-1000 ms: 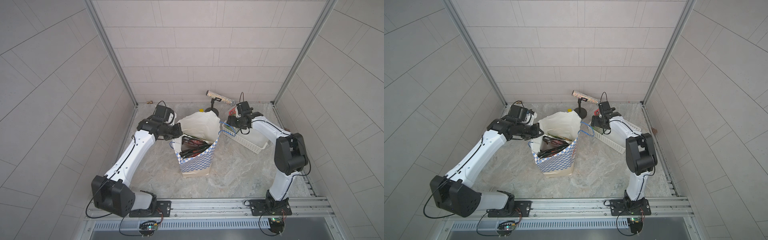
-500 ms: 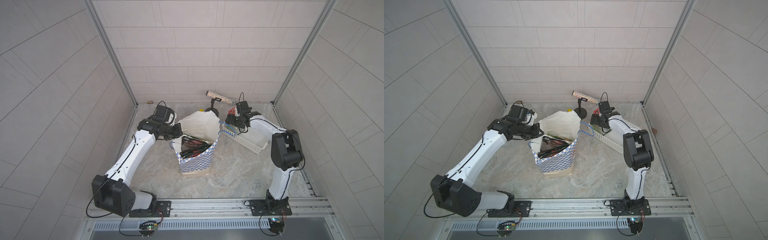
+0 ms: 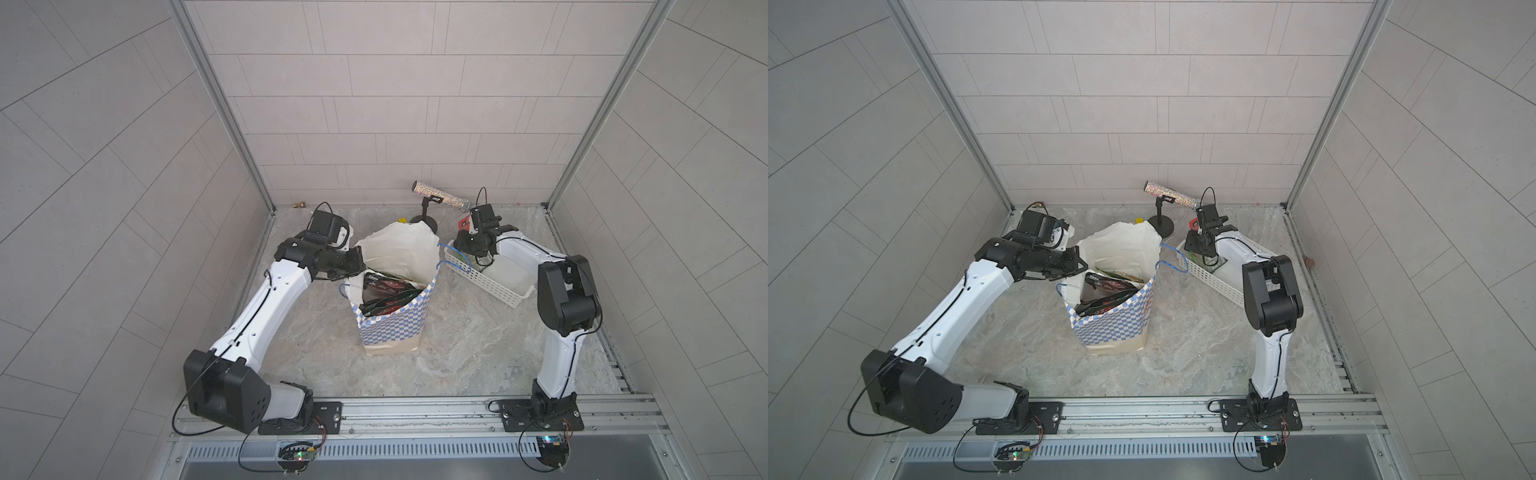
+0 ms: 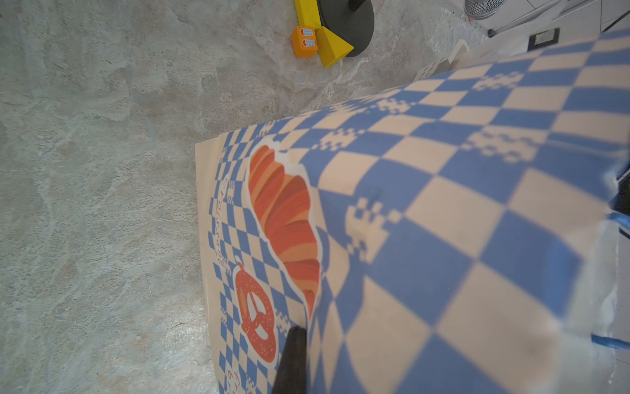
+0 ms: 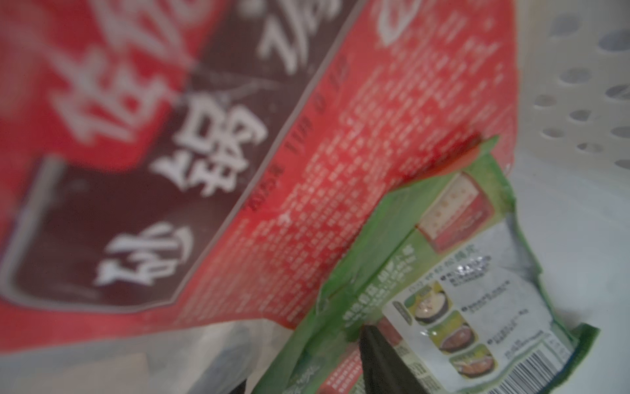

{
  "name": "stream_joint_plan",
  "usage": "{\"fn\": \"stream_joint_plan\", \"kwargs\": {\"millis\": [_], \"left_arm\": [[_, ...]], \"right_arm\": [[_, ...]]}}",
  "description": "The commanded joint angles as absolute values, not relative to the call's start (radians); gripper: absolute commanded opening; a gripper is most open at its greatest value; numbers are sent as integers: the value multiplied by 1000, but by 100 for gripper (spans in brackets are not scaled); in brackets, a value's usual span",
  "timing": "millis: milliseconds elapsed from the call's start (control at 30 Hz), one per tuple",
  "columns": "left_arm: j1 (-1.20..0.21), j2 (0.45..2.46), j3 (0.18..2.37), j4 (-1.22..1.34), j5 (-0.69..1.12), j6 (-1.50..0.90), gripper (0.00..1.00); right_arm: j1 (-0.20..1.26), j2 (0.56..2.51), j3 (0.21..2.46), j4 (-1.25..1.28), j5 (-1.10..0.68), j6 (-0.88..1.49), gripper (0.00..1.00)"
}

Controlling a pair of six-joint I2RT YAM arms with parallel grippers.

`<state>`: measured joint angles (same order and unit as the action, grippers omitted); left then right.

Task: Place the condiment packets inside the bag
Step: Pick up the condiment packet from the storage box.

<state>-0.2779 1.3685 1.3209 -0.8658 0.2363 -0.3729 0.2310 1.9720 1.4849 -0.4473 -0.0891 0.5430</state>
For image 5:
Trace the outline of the white condiment packet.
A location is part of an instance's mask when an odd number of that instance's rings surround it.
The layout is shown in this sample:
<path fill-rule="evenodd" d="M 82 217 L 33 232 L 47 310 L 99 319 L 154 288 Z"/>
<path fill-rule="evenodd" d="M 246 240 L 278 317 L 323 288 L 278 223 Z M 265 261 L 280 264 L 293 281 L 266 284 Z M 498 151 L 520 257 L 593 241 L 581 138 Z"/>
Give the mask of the white condiment packet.
<path fill-rule="evenodd" d="M 246 393 L 292 331 L 265 319 L 25 351 L 1 358 L 3 393 Z"/>

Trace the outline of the white perforated plastic basket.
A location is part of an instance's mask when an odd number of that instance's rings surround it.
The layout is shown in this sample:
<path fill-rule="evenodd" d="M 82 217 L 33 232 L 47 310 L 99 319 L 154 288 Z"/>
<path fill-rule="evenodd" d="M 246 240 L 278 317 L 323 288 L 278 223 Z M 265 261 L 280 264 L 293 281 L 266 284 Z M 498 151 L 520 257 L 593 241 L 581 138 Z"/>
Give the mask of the white perforated plastic basket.
<path fill-rule="evenodd" d="M 564 323 L 600 334 L 562 393 L 629 390 L 629 4 L 518 1 L 510 180 Z"/>

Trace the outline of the red condiment packet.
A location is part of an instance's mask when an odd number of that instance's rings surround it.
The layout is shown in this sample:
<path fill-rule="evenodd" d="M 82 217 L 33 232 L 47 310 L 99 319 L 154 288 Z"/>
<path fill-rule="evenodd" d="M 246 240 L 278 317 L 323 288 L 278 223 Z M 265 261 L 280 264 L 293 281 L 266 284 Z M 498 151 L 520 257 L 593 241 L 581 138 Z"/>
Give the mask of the red condiment packet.
<path fill-rule="evenodd" d="M 1 352 L 294 328 L 382 196 L 499 137 L 513 1 L 4 1 Z"/>

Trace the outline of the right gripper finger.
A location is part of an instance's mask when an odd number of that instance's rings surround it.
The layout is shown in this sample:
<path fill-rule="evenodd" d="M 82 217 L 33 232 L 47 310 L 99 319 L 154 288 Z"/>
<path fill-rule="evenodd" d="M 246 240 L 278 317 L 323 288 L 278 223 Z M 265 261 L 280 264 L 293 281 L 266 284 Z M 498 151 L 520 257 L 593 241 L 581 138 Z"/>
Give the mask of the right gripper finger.
<path fill-rule="evenodd" d="M 362 326 L 359 350 L 367 394 L 426 393 L 376 326 Z"/>

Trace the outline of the green condiment packet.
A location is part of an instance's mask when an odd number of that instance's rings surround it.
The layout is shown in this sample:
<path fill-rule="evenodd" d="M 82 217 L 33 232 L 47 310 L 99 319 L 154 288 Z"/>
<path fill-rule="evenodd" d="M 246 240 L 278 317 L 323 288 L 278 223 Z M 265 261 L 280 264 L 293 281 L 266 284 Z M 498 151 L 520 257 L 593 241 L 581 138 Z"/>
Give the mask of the green condiment packet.
<path fill-rule="evenodd" d="M 426 393 L 549 393 L 573 374 L 600 331 L 556 313 L 496 144 L 382 198 L 255 392 L 367 393 L 364 325 Z"/>

